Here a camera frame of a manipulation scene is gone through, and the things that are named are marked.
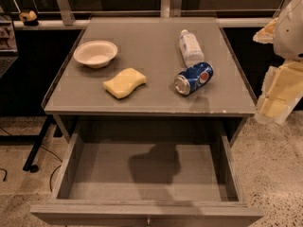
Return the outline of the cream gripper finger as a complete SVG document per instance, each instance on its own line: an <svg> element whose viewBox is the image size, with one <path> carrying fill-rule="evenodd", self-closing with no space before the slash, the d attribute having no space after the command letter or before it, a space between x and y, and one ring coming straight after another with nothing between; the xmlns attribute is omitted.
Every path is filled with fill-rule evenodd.
<svg viewBox="0 0 303 227"><path fill-rule="evenodd" d="M260 44L271 44L274 40L277 18L269 22L253 36L253 41Z"/></svg>
<svg viewBox="0 0 303 227"><path fill-rule="evenodd" d="M261 124L282 124L303 97L303 63L285 61L270 66L258 98L255 119Z"/></svg>

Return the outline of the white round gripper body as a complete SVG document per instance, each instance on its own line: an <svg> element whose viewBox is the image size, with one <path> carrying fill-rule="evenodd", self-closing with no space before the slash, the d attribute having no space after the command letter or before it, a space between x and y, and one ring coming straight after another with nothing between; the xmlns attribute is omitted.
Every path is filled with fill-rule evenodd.
<svg viewBox="0 0 303 227"><path fill-rule="evenodd" d="M274 51L285 60L303 61L303 0L292 0L279 13Z"/></svg>

